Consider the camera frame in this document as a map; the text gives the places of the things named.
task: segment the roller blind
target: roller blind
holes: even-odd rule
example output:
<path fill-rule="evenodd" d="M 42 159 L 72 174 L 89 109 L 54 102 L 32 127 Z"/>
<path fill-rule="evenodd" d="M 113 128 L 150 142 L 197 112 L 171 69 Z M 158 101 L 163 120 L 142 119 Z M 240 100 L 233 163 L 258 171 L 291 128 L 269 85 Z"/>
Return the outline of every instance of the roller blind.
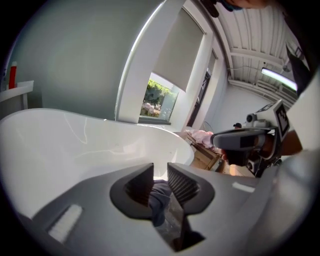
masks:
<path fill-rule="evenodd" d="M 181 9 L 153 72 L 186 91 L 203 36 L 196 22 Z"/>

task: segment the freestanding bathtub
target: freestanding bathtub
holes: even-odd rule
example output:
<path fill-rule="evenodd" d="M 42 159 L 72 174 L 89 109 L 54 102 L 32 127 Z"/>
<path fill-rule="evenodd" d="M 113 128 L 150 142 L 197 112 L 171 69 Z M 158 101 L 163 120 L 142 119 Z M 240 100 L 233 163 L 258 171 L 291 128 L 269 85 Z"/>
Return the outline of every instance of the freestanding bathtub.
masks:
<path fill-rule="evenodd" d="M 189 165 L 194 153 L 169 131 L 55 109 L 28 109 L 0 121 L 1 178 L 13 206 L 32 218 L 77 183 L 139 164 Z"/>

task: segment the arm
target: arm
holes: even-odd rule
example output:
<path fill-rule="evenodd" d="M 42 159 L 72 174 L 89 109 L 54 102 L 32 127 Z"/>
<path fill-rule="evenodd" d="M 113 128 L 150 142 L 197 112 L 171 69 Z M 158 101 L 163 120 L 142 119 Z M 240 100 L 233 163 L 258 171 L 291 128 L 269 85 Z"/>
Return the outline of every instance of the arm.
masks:
<path fill-rule="evenodd" d="M 261 149 L 261 153 L 264 156 L 270 155 L 274 144 L 274 139 L 272 136 L 266 137 L 266 141 Z M 279 151 L 280 156 L 292 156 L 299 153 L 302 150 L 302 146 L 296 131 L 289 131 L 284 138 L 281 149 Z"/>

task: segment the ceiling beam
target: ceiling beam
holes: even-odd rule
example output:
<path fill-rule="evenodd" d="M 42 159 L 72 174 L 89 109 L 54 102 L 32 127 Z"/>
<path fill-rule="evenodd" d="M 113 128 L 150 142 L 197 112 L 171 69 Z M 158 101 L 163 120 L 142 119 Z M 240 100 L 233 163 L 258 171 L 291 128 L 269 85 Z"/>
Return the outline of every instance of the ceiling beam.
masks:
<path fill-rule="evenodd" d="M 245 57 L 245 58 L 266 62 L 280 69 L 282 69 L 284 66 L 284 61 L 281 58 L 277 58 L 272 55 L 255 51 L 255 50 L 231 48 L 230 54 L 231 56 Z"/>
<path fill-rule="evenodd" d="M 292 102 L 288 101 L 284 97 L 281 97 L 277 93 L 274 93 L 272 91 L 266 90 L 266 89 L 261 88 L 261 87 L 257 87 L 256 85 L 253 85 L 251 83 L 238 81 L 238 80 L 232 80 L 232 79 L 228 79 L 228 82 L 233 86 L 237 86 L 237 87 L 241 87 L 243 89 L 247 89 L 250 92 L 251 91 L 255 91 L 256 93 L 259 93 L 261 95 L 261 97 L 264 97 L 264 95 L 268 95 L 269 97 L 273 98 L 276 101 L 282 100 L 283 103 L 285 104 L 285 106 L 288 107 L 288 108 L 291 108 L 291 106 L 293 105 Z"/>
<path fill-rule="evenodd" d="M 280 95 L 280 96 L 283 96 L 284 98 L 286 98 L 288 101 L 295 103 L 297 101 L 296 98 L 292 97 L 291 95 L 283 92 L 282 90 L 282 85 L 280 85 L 280 88 L 277 88 L 276 86 L 270 84 L 270 83 L 267 83 L 265 81 L 261 81 L 261 80 L 258 80 L 256 82 L 257 85 L 261 86 L 261 87 L 264 87 L 265 89 L 268 89 L 268 90 L 273 90 L 274 93 Z"/>

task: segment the fluorescent light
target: fluorescent light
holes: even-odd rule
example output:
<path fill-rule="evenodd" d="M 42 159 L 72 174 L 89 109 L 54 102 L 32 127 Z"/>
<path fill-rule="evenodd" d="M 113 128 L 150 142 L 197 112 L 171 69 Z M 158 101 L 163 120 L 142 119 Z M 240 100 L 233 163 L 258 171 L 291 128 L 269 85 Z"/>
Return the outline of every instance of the fluorescent light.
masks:
<path fill-rule="evenodd" d="M 274 71 L 272 71 L 270 69 L 267 69 L 267 68 L 263 68 L 261 70 L 261 73 L 264 74 L 264 75 L 267 75 L 267 76 L 269 76 L 271 78 L 274 78 L 274 79 L 280 81 L 281 83 L 287 85 L 291 89 L 297 91 L 297 84 L 295 82 L 291 81 L 290 79 L 286 78 L 282 74 L 279 74 L 279 73 L 274 72 Z"/>

